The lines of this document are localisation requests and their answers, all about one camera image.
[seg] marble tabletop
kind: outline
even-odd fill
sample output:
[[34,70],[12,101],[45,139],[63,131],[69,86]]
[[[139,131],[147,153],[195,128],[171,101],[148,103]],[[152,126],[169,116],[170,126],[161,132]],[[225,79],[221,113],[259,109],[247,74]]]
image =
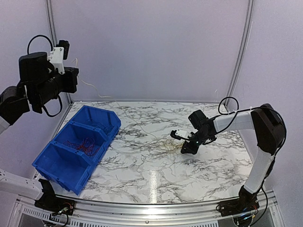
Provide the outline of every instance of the marble tabletop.
[[83,106],[114,111],[122,126],[79,196],[52,183],[56,194],[94,201],[170,204],[238,195],[252,162],[238,132],[218,135],[196,155],[181,154],[175,129],[195,131],[188,116],[201,109],[218,114],[218,104],[168,102],[76,102],[62,127]]

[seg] blue plastic bin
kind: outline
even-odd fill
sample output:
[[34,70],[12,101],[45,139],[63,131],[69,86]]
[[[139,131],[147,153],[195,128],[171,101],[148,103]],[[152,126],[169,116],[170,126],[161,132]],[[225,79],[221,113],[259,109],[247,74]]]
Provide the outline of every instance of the blue plastic bin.
[[68,122],[62,131],[54,138],[54,141],[62,144],[63,146],[67,146],[67,142],[73,144],[81,144],[86,138],[91,138],[95,142],[95,146],[93,148],[92,156],[85,155],[84,152],[80,150],[76,150],[75,148],[69,147],[69,150],[73,150],[74,152],[79,152],[80,154],[84,154],[83,158],[91,163],[92,165],[98,164],[103,155],[105,154],[106,149],[108,148],[111,140],[107,140],[107,136],[104,135],[103,131],[96,128],[91,128],[86,125],[81,125],[76,122]]
[[121,126],[121,121],[113,111],[102,110],[95,107],[83,106],[71,121],[100,128],[107,136],[113,137]]
[[[33,166],[47,180],[79,195],[120,126],[115,112],[83,106],[44,148]],[[88,140],[90,144],[93,141],[92,153],[75,145]]]
[[76,194],[80,193],[94,169],[81,155],[54,142],[46,146],[33,166],[47,180],[54,180]]

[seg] wire bundle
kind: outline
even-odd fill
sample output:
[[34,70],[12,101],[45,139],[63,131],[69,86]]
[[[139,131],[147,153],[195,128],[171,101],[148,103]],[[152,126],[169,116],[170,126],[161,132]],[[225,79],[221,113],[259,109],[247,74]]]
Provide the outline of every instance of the wire bundle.
[[71,143],[69,141],[66,141],[64,143],[64,145],[68,146],[70,148],[82,151],[89,157],[94,156],[98,152],[98,150],[100,149],[100,148],[96,148],[95,151],[94,151],[95,140],[93,138],[90,138],[90,137],[85,138],[81,144]]

